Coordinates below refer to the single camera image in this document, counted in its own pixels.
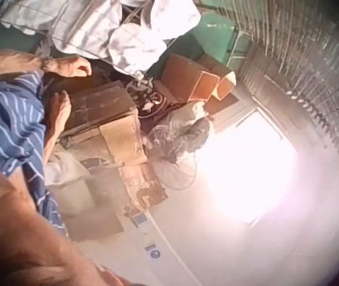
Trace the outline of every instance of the striped shirt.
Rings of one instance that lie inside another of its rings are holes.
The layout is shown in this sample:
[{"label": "striped shirt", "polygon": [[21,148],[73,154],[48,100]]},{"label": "striped shirt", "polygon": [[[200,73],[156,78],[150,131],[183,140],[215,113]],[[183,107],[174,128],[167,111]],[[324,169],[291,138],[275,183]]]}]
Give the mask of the striped shirt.
[{"label": "striped shirt", "polygon": [[10,80],[0,77],[0,172],[10,176],[21,166],[37,211],[67,235],[58,204],[44,184],[42,76],[36,70]]}]

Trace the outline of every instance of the light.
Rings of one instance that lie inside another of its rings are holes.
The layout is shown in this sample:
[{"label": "light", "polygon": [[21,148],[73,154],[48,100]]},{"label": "light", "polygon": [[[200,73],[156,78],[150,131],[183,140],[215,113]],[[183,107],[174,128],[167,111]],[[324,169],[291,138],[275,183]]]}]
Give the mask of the light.
[{"label": "light", "polygon": [[259,112],[210,141],[197,154],[197,163],[216,209],[253,223],[287,190],[295,149]]}]

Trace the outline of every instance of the person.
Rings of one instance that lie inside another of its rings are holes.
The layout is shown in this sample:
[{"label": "person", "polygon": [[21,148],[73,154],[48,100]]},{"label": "person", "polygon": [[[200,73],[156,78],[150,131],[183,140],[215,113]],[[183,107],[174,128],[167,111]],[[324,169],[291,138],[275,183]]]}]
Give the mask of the person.
[{"label": "person", "polygon": [[91,65],[80,57],[0,51],[0,285],[133,285],[67,239],[58,204],[45,188],[44,164],[71,111],[62,91],[44,118],[45,72],[84,77]]}]

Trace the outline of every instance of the blue sticker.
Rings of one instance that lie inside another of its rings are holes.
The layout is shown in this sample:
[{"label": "blue sticker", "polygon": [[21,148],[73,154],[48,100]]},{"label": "blue sticker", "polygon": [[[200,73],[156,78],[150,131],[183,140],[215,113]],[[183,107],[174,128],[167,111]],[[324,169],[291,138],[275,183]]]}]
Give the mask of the blue sticker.
[{"label": "blue sticker", "polygon": [[161,256],[161,253],[158,250],[152,250],[151,251],[151,257],[152,258],[159,258]]}]

